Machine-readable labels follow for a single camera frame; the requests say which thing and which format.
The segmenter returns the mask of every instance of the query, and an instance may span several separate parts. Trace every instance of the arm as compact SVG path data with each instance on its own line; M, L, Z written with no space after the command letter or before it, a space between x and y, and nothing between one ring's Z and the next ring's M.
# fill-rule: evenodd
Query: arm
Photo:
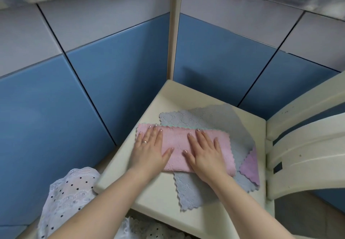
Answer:
M218 139L196 130L196 140L188 134L195 156L183 151L196 174L208 183L228 212L241 239L294 239L235 180L226 173Z
M162 130L157 127L148 128L144 137L139 133L129 170L49 238L113 239L135 199L164 169L174 150L168 149L162 155L162 139Z

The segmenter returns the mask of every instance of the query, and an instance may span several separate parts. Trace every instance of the pink towel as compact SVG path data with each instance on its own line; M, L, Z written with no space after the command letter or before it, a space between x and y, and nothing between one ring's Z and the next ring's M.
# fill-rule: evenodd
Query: pink towel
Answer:
M256 147L254 147L244 159L241 167L239 168L239 172L246 176L254 184L260 186Z
M139 124L137 127L137 136L139 132L146 132L147 128L153 124ZM188 164L185 157L182 154L183 150L191 151L187 134L191 133L195 138L195 129L181 128L181 127L169 127L169 126L158 126L159 129L163 129L163 145L162 154L168 148L174 147L175 150L172 153L165 171L182 171L182 172L194 172L192 167ZM207 134L214 140L218 137L220 147L222 149L224 161L226 164L227 173L230 176L235 176L236 168L233 154L231 152L230 138L229 135L219 130L206 130Z

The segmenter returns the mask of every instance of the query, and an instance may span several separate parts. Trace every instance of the stack of cloths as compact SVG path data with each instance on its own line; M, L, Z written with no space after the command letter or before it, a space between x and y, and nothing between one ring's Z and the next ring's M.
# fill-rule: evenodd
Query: stack of cloths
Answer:
M229 104L210 105L204 108L161 113L159 115L163 131L164 153L175 147L166 171L174 171L177 196L181 210L198 208L205 203L218 200L213 190L193 173L182 154L191 151L187 133L195 136L195 129L205 130L213 140L218 137L227 173L246 191L258 190L258 174L255 143L244 128L241 120ZM139 124L138 132L146 132L148 124Z

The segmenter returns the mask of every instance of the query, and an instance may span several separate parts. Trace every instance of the white lace fabric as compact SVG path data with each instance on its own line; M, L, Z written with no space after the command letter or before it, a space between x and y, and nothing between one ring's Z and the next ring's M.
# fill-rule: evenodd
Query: white lace fabric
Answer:
M97 170L90 167L72 169L64 178L50 185L49 195L38 224L38 238L50 236L95 198L97 194L93 192L93 186L99 177ZM190 239L184 233L173 231L154 219L139 221L132 217L123 220L114 239L146 238Z

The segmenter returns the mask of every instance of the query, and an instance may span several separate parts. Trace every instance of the lavender towel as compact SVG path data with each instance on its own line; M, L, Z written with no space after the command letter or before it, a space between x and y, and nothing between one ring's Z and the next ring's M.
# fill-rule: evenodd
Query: lavender towel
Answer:
M204 108L161 113L159 118L164 126L219 129L227 132L230 135L231 150L237 170L234 177L235 181L246 192L258 190L258 186L239 172L242 162L249 151L253 149L255 143L231 105L210 105ZM174 172L174 179L183 211L218 200L213 190L196 174Z

